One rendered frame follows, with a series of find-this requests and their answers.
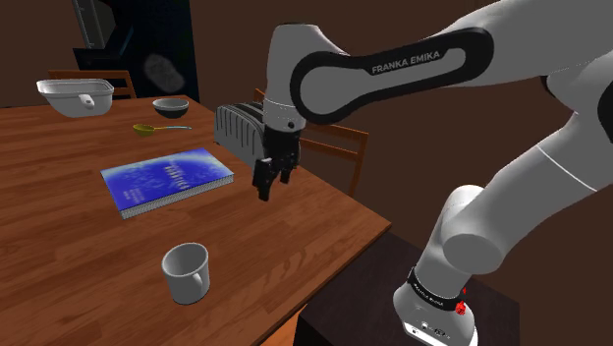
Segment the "white baking dish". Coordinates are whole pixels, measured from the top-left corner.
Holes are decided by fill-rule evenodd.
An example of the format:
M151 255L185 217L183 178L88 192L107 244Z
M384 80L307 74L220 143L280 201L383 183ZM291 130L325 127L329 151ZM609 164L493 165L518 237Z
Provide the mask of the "white baking dish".
M56 111L69 118L107 113L115 91L102 79L41 80L36 87Z

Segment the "dark tall cabinet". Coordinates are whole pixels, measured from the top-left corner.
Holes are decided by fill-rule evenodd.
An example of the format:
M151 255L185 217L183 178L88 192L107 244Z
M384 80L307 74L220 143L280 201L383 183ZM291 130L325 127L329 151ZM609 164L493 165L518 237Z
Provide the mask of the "dark tall cabinet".
M127 71L138 97L199 100L190 0L72 0L81 70Z

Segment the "wooden chair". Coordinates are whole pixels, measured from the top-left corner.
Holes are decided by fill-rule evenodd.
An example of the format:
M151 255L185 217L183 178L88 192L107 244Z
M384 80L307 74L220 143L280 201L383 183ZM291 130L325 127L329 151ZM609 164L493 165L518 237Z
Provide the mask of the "wooden chair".
M100 80L123 81L122 86L114 86L113 94L136 98L136 92L131 76L126 70L49 70L48 75L52 80L48 92L54 94L92 93L97 91L109 91L110 88Z
M304 146L307 149L312 149L317 152L321 152L321 153L329 154L329 155L336 156L339 158L347 159L355 163L354 173L353 173L353 177L350 183L350 189L348 192L348 195L350 197L353 197L355 194L357 185L359 183L361 172L362 172L362 163L363 163L365 149L367 145L368 133L359 131L359 130L355 130L355 129L351 129L351 128L347 128L347 127L338 126L338 125L307 124L306 129L308 131L315 131L321 134L326 134L326 135L331 135L331 136L335 136L335 137L339 137L339 138L343 138L347 140L352 140L360 145L358 151L352 151L352 150L344 149L344 148L334 146L331 144L325 144L325 143L316 142L316 141L309 140L309 139L300 138L300 157L301 157L301 148Z

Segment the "dark robot stand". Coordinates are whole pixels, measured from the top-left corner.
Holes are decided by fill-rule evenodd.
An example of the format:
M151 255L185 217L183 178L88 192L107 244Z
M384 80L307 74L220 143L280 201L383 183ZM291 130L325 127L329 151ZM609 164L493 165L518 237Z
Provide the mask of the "dark robot stand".
M308 302L293 346L425 346L407 335L393 307L394 291L420 254L384 233ZM478 346L521 346L520 305L475 279L467 289Z

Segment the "white mug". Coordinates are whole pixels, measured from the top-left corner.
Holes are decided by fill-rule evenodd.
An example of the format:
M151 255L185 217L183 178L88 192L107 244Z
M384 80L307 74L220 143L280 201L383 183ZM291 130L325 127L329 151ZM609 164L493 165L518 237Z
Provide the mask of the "white mug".
M209 253L200 243L184 243L169 250L161 269L172 299L180 305L200 301L210 288Z

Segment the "silver toaster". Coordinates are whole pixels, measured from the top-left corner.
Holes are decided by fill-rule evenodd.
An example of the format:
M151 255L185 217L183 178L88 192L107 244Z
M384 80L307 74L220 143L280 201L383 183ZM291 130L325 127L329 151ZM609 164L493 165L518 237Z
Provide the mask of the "silver toaster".
M231 151L251 169L265 157L263 105L243 102L219 106L214 116L214 141Z

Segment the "blue book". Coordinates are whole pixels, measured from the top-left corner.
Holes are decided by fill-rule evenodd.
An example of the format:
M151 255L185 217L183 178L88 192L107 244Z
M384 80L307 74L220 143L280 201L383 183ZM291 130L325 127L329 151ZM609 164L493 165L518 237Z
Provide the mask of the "blue book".
M204 148L103 169L100 174L123 219L234 182L234 173Z

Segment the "wooden table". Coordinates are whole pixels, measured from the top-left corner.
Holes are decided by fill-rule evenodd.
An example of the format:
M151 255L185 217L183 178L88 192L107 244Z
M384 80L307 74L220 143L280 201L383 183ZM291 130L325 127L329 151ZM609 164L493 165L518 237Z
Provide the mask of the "wooden table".
M262 202L249 167L213 140L213 113L149 99L70 119L0 108L0 346L253 346L389 222L305 169ZM133 125L190 126L140 137ZM203 147L230 185L123 219L105 168ZM180 244L209 253L210 288L177 304L161 269Z

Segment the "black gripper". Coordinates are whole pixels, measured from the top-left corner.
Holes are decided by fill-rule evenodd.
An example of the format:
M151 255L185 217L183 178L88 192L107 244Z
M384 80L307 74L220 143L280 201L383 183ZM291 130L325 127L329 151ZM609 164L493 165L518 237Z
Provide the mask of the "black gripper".
M269 201L270 188L279 173L275 166L280 166L280 182L289 183L292 171L300 164L301 132L283 132L264 126L266 158L255 161L252 175L252 185L257 188L260 200Z

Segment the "dark bowl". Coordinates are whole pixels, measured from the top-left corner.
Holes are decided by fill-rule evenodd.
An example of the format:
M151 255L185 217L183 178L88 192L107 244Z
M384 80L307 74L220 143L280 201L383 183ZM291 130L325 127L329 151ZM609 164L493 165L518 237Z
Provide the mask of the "dark bowl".
M158 98L152 102L155 111L167 119L179 119L187 113L190 103L181 98Z

